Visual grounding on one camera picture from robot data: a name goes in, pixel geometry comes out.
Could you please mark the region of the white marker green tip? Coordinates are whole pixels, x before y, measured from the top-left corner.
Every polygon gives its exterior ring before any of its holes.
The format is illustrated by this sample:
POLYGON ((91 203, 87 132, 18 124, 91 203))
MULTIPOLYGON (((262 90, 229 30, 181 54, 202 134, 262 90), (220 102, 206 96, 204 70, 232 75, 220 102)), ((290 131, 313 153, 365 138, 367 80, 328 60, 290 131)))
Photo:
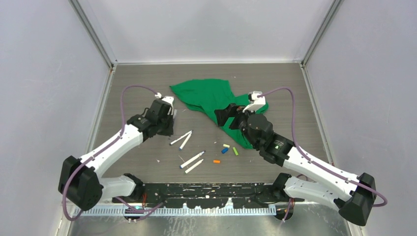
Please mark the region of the white marker green tip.
POLYGON ((204 159, 199 160, 198 162, 196 162, 195 164, 193 164, 191 167, 189 167, 187 170, 185 170, 184 173, 185 174, 188 174, 193 169, 195 169, 196 167, 198 167, 203 161, 204 161, 204 159))

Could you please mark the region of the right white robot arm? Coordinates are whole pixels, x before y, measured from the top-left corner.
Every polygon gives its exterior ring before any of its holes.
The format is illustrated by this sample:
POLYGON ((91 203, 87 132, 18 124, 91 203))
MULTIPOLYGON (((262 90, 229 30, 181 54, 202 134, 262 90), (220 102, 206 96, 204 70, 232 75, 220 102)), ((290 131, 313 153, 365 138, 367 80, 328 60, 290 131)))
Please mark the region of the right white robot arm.
POLYGON ((365 226, 377 198, 375 179, 343 171, 309 154, 293 141, 273 130, 262 114, 250 112, 231 103, 214 112, 218 126, 229 118, 229 128, 238 130, 267 162, 294 170, 312 179, 301 180, 290 174, 279 174, 273 183, 273 195, 279 202, 289 198, 313 201, 336 210, 345 220, 365 226))

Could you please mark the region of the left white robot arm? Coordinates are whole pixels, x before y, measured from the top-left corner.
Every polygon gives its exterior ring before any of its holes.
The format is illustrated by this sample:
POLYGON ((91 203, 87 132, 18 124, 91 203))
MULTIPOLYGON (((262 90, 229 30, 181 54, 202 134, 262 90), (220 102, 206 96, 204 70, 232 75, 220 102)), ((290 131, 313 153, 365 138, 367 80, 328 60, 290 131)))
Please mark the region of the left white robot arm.
POLYGON ((174 98, 155 99, 144 115, 132 116, 123 129, 93 151, 63 162, 58 191, 87 211, 99 201, 123 197, 132 203, 144 195, 143 182, 132 174, 104 178, 104 173, 131 149, 155 135, 171 136, 174 125, 174 98))

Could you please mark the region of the white marker blue tip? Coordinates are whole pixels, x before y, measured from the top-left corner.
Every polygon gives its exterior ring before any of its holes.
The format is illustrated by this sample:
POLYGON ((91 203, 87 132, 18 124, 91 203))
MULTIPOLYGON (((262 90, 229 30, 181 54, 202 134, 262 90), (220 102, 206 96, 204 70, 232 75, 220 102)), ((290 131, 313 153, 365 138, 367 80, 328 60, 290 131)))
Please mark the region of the white marker blue tip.
POLYGON ((184 141, 182 142, 182 144, 179 147, 179 150, 183 150, 183 148, 185 147, 185 145, 187 144, 187 142, 189 141, 189 139, 191 138, 192 132, 190 132, 186 138, 184 139, 184 141))

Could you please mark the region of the green cloth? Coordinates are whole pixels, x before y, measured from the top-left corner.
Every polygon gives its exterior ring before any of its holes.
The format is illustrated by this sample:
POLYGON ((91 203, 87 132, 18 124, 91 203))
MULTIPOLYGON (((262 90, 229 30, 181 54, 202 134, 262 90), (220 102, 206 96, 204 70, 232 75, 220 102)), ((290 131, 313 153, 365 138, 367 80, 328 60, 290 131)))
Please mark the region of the green cloth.
POLYGON ((249 105, 248 93, 234 95, 229 81, 221 79, 194 79, 172 85, 170 89, 188 109, 206 114, 215 123, 215 126, 222 129, 244 149, 256 149, 240 130, 229 128, 233 118, 229 118, 224 126, 219 127, 214 112, 225 109, 231 103, 239 106, 249 105))

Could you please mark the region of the white marker blue end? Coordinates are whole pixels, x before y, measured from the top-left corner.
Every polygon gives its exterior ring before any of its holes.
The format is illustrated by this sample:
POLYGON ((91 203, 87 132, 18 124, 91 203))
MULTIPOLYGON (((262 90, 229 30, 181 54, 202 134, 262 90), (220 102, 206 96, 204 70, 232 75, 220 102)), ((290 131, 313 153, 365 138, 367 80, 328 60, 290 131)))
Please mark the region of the white marker blue end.
POLYGON ((195 156, 193 156, 192 158, 190 158, 189 160, 185 161, 183 164, 181 164, 179 166, 180 169, 183 169, 184 167, 186 167, 187 165, 191 164, 192 162, 194 162, 195 160, 197 160, 198 158, 200 158, 206 151, 201 151, 198 154, 196 154, 195 156))

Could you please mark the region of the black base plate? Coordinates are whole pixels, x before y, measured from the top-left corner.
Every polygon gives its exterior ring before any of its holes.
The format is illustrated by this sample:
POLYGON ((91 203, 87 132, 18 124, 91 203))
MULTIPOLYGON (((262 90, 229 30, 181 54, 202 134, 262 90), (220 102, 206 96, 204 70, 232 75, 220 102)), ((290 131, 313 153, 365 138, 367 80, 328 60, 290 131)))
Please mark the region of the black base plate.
POLYGON ((234 209, 267 208, 269 204, 286 203, 289 198, 273 190, 270 183, 146 183, 143 192, 122 197, 132 205, 145 203, 155 207, 194 209, 224 208, 231 201, 234 209))

